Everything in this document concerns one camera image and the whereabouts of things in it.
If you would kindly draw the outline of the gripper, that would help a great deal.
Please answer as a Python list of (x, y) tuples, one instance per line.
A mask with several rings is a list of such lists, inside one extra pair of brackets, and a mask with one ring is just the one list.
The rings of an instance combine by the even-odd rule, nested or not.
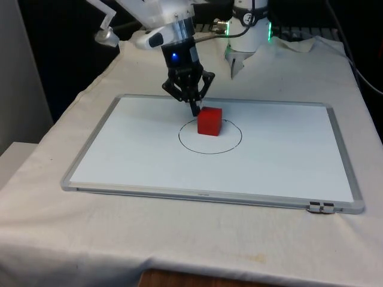
[[(168, 69), (168, 79), (162, 88), (179, 102), (189, 103), (191, 113), (198, 116), (197, 103), (207, 94), (215, 73), (203, 70), (194, 38), (161, 46)], [(192, 75), (201, 75), (196, 80)]]

